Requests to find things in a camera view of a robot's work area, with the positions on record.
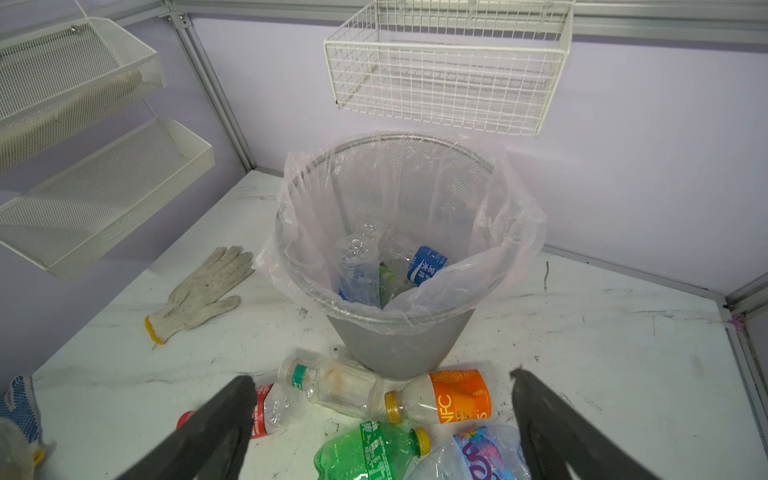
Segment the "red label clear bottle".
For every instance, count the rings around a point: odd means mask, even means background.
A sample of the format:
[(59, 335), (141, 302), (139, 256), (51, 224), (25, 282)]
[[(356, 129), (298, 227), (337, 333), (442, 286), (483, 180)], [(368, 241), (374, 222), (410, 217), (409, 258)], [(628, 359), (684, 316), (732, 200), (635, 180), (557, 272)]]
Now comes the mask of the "red label clear bottle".
[(257, 404), (251, 424), (251, 439), (260, 439), (281, 433), (286, 429), (292, 413), (292, 398), (281, 383), (256, 386)]

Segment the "clear green cap bottle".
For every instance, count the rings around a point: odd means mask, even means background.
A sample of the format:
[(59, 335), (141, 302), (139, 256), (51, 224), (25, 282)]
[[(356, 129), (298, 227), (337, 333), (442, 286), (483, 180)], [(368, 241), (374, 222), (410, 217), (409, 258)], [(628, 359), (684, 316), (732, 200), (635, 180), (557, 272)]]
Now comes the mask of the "clear green cap bottle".
[(289, 357), (280, 366), (278, 379), (303, 392), (310, 403), (347, 416), (373, 420), (382, 407), (382, 377), (354, 362)]

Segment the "crushed green label bottle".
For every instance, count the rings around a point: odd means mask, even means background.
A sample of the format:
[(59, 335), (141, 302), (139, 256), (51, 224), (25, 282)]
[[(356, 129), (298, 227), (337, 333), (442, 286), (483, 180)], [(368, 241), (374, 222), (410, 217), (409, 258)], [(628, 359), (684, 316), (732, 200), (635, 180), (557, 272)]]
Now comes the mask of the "crushed green label bottle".
[(399, 276), (384, 263), (379, 266), (379, 306), (384, 308), (401, 293), (407, 292), (416, 285), (405, 277)]

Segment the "orange label juice bottle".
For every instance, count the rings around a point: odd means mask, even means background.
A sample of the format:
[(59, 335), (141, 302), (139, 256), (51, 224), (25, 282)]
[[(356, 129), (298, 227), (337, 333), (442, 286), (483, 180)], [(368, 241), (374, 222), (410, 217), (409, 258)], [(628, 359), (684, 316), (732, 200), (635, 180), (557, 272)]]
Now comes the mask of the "orange label juice bottle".
[(427, 426), (485, 420), (492, 413), (491, 392), (477, 369), (420, 375), (383, 398), (383, 418), (393, 425), (406, 421)]

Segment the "clear plastic bin liner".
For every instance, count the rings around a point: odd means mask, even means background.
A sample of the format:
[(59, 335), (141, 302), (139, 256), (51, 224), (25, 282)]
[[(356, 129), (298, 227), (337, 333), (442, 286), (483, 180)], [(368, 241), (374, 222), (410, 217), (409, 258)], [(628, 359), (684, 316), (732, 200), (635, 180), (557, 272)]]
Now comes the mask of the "clear plastic bin liner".
[[(292, 152), (276, 199), (256, 269), (292, 300), (384, 334), (422, 332), (508, 296), (546, 232), (510, 153), (478, 136), (375, 132)], [(333, 250), (364, 226), (385, 263), (426, 247), (446, 265), (382, 308), (349, 302)]]

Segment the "white mesh shelf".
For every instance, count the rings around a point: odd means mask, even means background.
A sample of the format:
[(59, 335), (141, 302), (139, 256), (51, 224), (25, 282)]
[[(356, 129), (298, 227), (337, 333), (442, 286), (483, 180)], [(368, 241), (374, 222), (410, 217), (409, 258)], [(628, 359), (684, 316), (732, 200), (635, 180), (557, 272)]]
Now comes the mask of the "white mesh shelf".
[(215, 164), (176, 120), (153, 119), (1, 207), (1, 243), (78, 277)]
[(141, 84), (125, 97), (124, 107), (102, 120), (165, 87), (161, 61), (154, 49), (115, 22), (97, 17), (4, 40), (1, 131), (133, 69), (142, 74)]

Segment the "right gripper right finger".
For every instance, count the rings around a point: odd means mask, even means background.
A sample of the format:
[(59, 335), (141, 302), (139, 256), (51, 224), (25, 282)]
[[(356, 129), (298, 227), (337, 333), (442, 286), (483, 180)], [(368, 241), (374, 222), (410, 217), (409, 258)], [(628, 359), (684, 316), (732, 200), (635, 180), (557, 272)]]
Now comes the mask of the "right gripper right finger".
[(533, 479), (654, 479), (532, 372), (516, 368), (511, 399)]

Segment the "green Sprite bottle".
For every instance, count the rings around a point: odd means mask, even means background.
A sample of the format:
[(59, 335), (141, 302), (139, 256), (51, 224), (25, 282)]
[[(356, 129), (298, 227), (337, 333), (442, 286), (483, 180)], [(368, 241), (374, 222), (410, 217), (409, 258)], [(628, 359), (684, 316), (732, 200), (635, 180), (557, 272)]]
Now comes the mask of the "green Sprite bottle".
[(404, 479), (409, 466), (431, 451), (424, 428), (366, 421), (324, 444), (314, 456), (319, 479)]

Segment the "grey mesh waste bin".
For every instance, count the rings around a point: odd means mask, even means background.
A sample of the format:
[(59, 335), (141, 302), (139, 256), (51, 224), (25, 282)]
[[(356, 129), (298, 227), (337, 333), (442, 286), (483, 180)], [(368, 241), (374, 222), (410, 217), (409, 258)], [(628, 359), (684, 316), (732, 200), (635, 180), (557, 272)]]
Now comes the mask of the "grey mesh waste bin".
[[(259, 264), (321, 309), (355, 360), (408, 379), (434, 370), (509, 278), (525, 208), (503, 164), (465, 139), (373, 134), (288, 160)], [(384, 300), (366, 305), (343, 291), (346, 236), (371, 240), (374, 266), (393, 272)]]

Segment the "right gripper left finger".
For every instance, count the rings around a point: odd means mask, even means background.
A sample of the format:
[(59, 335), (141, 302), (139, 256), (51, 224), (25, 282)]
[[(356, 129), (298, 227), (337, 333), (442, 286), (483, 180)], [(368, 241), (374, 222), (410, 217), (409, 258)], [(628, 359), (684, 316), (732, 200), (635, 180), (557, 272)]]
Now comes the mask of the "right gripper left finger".
[(251, 439), (253, 379), (230, 381), (122, 479), (237, 479)]

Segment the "white mesh upper shelf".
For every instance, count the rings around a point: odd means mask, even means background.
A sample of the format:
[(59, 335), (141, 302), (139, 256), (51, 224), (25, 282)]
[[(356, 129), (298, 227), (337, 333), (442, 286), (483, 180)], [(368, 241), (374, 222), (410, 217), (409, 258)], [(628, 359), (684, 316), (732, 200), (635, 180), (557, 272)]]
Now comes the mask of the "white mesh upper shelf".
[(115, 22), (97, 17), (4, 40), (1, 131), (133, 69), (142, 74), (141, 84), (125, 97), (124, 107), (102, 120), (165, 87), (161, 61), (154, 49)]

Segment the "large crushed blue label bottle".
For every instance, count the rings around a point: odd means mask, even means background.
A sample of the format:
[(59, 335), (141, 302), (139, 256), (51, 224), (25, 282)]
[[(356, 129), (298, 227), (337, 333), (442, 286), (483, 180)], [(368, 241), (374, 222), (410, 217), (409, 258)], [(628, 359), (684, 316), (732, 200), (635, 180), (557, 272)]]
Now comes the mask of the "large crushed blue label bottle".
[(406, 479), (531, 479), (516, 427), (493, 423), (453, 435)]

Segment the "white mesh lower shelf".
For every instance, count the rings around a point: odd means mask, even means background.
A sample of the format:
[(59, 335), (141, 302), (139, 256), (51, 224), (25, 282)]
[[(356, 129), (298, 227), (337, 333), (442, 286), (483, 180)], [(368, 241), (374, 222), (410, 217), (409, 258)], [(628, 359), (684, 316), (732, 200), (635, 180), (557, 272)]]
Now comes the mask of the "white mesh lower shelf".
[(176, 120), (153, 119), (1, 207), (1, 243), (78, 277), (215, 164)]

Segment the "blue dotted work glove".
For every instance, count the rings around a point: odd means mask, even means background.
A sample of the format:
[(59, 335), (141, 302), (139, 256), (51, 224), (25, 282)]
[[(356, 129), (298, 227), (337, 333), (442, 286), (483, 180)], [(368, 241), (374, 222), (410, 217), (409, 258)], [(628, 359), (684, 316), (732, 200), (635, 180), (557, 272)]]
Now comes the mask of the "blue dotted work glove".
[(29, 375), (20, 374), (11, 380), (1, 399), (1, 417), (19, 428), (32, 449), (33, 465), (38, 467), (46, 452), (42, 443), (40, 410)]

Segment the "beige glove in shelf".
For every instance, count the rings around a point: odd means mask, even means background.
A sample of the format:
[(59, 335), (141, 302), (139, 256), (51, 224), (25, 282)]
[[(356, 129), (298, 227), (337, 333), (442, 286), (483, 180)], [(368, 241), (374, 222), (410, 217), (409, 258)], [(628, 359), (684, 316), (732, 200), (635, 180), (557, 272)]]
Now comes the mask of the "beige glove in shelf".
[(128, 73), (84, 90), (31, 115), (1, 131), (1, 171), (9, 170), (30, 157), (92, 126), (111, 111), (126, 105), (141, 84), (142, 74), (133, 69)]

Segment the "white cotton work glove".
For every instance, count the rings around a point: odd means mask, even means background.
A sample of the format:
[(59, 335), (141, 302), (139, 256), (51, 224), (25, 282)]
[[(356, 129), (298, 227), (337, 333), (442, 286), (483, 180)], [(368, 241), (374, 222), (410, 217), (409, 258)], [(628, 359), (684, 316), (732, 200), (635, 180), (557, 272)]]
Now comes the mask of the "white cotton work glove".
[(252, 264), (253, 253), (240, 246), (216, 248), (170, 293), (161, 310), (145, 318), (151, 340), (163, 345), (174, 334), (237, 308), (241, 297), (229, 293), (254, 272)]

